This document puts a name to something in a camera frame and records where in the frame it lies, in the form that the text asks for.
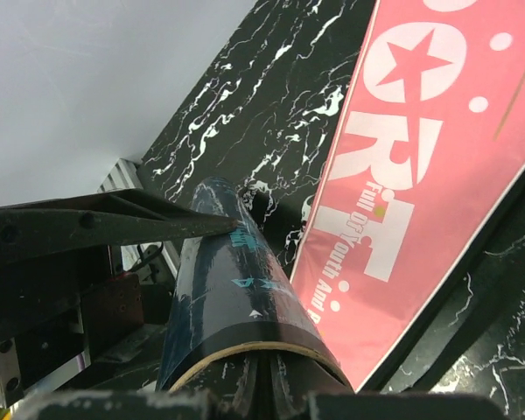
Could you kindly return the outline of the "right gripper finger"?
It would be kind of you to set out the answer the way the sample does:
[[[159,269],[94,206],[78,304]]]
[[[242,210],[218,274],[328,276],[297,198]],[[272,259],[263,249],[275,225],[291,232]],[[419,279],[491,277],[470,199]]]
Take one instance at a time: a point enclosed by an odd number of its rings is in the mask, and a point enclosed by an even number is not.
[[[1,206],[0,266],[95,246],[221,235],[237,225],[142,189]]]

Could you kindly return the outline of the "black shuttlecock tube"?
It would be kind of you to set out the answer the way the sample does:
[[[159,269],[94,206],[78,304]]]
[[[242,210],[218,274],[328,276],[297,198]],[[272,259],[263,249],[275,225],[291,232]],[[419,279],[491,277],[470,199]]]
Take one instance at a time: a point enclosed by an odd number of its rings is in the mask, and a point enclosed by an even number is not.
[[[348,387],[232,183],[204,179],[191,207],[238,224],[226,234],[183,242],[158,388],[179,389],[214,361],[265,350],[308,357]]]

